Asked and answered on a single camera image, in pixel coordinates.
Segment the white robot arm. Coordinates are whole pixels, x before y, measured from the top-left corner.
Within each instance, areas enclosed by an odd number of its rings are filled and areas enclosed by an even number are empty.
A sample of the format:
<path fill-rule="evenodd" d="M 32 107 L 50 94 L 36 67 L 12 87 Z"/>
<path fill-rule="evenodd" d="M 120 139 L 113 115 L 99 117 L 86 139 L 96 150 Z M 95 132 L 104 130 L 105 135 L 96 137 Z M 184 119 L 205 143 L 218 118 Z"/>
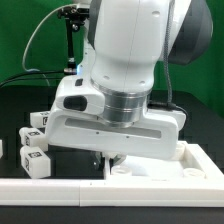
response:
<path fill-rule="evenodd" d="M 45 134 L 55 146 L 169 159 L 186 115 L 149 100 L 157 62 L 186 65 L 213 32 L 206 0 L 92 0 L 87 67 L 60 82 Z"/>

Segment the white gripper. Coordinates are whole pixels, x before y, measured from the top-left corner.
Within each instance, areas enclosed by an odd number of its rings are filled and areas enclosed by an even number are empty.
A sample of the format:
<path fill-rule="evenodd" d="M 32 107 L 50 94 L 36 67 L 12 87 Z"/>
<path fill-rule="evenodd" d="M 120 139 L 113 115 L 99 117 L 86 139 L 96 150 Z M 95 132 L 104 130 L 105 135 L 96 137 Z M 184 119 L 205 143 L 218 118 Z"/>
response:
<path fill-rule="evenodd" d="M 170 159 L 186 115 L 177 110 L 144 109 L 140 119 L 127 128 L 110 127 L 102 119 L 82 112 L 60 109 L 53 104 L 45 134 L 50 145 L 92 150 L 95 170 L 103 169 L 106 154 L 111 166 L 120 165 L 125 155 Z"/>

